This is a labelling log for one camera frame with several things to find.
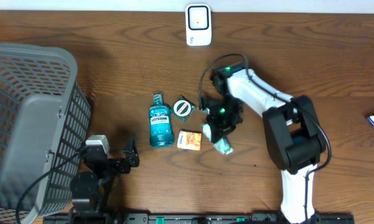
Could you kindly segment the green square box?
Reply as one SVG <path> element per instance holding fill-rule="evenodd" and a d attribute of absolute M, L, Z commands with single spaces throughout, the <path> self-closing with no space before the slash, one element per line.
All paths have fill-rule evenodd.
<path fill-rule="evenodd" d="M 185 97 L 180 96 L 179 99 L 172 106 L 171 113 L 179 120 L 185 122 L 189 119 L 189 117 L 195 111 L 195 109 L 195 104 L 193 104 L 190 100 L 186 99 Z"/>

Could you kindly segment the teal mouthwash bottle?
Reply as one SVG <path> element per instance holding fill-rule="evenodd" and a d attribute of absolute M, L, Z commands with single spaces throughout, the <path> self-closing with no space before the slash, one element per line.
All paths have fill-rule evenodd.
<path fill-rule="evenodd" d="M 174 143 L 171 126 L 171 111 L 163 101 L 162 93 L 152 96 L 153 105 L 149 109 L 149 142 L 153 148 L 168 147 Z"/>

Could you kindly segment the light blue wipes pack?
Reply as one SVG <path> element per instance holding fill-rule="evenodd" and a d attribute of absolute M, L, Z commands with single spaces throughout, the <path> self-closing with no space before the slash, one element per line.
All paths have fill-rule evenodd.
<path fill-rule="evenodd" d="M 217 142 L 212 141 L 212 132 L 209 124 L 205 123 L 202 125 L 202 132 L 220 154 L 228 155 L 234 152 L 234 148 L 230 146 L 226 138 L 221 138 Z"/>

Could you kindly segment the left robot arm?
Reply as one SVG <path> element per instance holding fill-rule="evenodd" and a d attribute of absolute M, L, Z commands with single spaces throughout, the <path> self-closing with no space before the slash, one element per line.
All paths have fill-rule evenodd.
<path fill-rule="evenodd" d="M 140 163 L 136 136 L 130 135 L 122 152 L 124 157 L 108 157 L 110 145 L 105 135 L 92 135 L 81 147 L 80 156 L 88 171 L 78 173 L 70 183 L 73 208 L 69 223 L 123 223 L 123 216 L 108 206 L 116 178 L 130 173 Z"/>

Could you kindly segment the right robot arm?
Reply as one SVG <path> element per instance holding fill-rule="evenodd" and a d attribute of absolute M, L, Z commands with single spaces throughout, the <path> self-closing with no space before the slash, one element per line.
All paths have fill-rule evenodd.
<path fill-rule="evenodd" d="M 278 91 L 243 62 L 214 68 L 210 81 L 223 100 L 200 97 L 207 113 L 203 133 L 218 151 L 231 153 L 227 136 L 243 121 L 242 105 L 250 107 L 262 119 L 268 154 L 281 171 L 281 213 L 289 223 L 312 222 L 314 174 L 330 146 L 311 99 Z"/>

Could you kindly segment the orange small packet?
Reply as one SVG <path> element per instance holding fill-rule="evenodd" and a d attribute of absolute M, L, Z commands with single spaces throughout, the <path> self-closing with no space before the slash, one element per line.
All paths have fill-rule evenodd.
<path fill-rule="evenodd" d="M 179 149 L 199 151 L 202 143 L 202 134 L 181 130 L 177 139 Z"/>

